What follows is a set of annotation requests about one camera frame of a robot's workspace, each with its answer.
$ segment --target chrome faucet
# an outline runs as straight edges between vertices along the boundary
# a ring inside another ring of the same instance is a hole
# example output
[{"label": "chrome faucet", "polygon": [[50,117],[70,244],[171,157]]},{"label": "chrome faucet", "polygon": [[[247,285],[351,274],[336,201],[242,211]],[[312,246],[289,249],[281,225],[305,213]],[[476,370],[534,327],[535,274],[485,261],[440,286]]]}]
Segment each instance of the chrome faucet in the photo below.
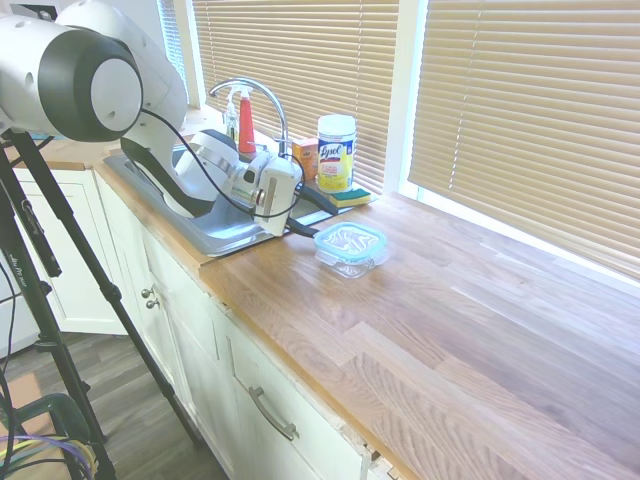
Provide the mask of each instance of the chrome faucet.
[{"label": "chrome faucet", "polygon": [[269,100],[271,100],[271,103],[273,103],[273,106],[276,107],[276,111],[280,116],[280,129],[282,130],[280,138],[277,139],[277,142],[280,144],[280,147],[278,149],[278,155],[281,157],[284,157],[284,154],[287,151],[287,147],[289,145],[289,126],[287,125],[287,117],[284,114],[284,109],[282,108],[282,104],[280,103],[280,100],[278,100],[278,97],[276,97],[271,90],[269,90],[267,87],[265,87],[261,83],[256,82],[255,80],[251,80],[250,78],[244,78],[244,77],[230,78],[229,80],[224,80],[223,82],[220,82],[211,90],[209,90],[209,95],[211,95],[212,97],[216,97],[218,90],[221,90],[225,87],[232,87],[233,85],[246,85],[248,87],[252,87],[257,90],[260,90],[262,93],[264,93],[267,96]]}]

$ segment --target blue lid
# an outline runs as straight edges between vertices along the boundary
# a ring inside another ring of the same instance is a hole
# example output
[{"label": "blue lid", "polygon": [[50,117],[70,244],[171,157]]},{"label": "blue lid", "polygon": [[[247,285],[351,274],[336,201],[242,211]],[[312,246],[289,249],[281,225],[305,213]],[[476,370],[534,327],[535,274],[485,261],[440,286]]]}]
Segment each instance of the blue lid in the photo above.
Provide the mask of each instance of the blue lid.
[{"label": "blue lid", "polygon": [[353,222],[338,223],[322,230],[314,240],[319,250],[346,262],[366,261],[387,246],[387,237],[382,232]]}]

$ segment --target yellow label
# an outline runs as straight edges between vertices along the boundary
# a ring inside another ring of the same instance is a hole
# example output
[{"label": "yellow label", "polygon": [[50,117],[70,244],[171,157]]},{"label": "yellow label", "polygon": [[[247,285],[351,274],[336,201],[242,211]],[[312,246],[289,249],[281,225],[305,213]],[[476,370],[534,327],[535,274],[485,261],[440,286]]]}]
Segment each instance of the yellow label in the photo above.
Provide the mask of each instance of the yellow label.
[{"label": "yellow label", "polygon": [[318,187],[328,193],[351,188],[353,178],[352,141],[328,143],[320,140],[318,155]]}]

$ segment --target window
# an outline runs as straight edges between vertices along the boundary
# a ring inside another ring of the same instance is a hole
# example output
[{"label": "window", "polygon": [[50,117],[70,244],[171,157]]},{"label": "window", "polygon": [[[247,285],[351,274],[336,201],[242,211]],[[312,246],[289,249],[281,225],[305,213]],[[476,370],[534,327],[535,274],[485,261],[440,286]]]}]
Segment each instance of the window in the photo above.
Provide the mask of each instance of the window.
[{"label": "window", "polygon": [[[355,180],[380,192],[398,0],[194,0],[207,88],[236,76],[281,100],[292,137],[317,134],[322,115],[357,120]],[[253,95],[258,129],[279,132],[271,103]],[[227,99],[208,99],[223,110]]]},{"label": "window", "polygon": [[409,180],[640,277],[640,4],[431,0]]},{"label": "window", "polygon": [[164,38],[164,48],[167,58],[178,71],[184,88],[187,90],[187,76],[185,73],[184,59],[182,58],[182,44],[180,42],[180,32],[176,22],[176,11],[173,6],[174,0],[157,0],[158,12],[160,13],[160,23],[162,25],[162,36]]}]

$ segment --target tripod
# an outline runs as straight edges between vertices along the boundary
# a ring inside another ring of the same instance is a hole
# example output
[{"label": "tripod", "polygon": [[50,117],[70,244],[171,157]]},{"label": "tripod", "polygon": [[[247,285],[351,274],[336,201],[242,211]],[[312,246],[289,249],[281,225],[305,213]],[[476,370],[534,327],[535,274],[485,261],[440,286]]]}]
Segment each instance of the tripod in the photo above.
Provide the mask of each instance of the tripod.
[{"label": "tripod", "polygon": [[[191,440],[196,445],[199,445],[201,443],[199,434],[193,429],[175,396],[173,387],[165,378],[133,326],[131,318],[122,305],[122,295],[118,287],[111,283],[100,265],[98,258],[73,216],[71,206],[60,190],[33,139],[26,132],[17,133],[11,130],[7,132],[7,136],[13,142],[54,214],[69,233],[82,259],[98,283],[104,298],[113,307],[120,322],[129,334],[129,338],[147,365],[162,394],[173,408],[180,423],[182,423]],[[46,299],[50,287],[45,282],[41,282],[38,277],[33,261],[18,230],[15,214],[20,218],[47,274],[49,276],[58,276],[61,273],[61,269],[9,164],[7,155],[2,149],[0,149],[0,184],[0,248],[5,252],[7,261],[40,329],[40,339],[36,343],[36,347],[39,351],[46,351],[52,354],[69,396],[77,403],[89,426],[91,445],[99,463],[96,478],[99,480],[115,479],[115,469],[104,446],[106,436],[102,433],[95,412],[87,398],[87,391],[90,387],[80,378],[69,350],[62,339],[60,329]]]}]

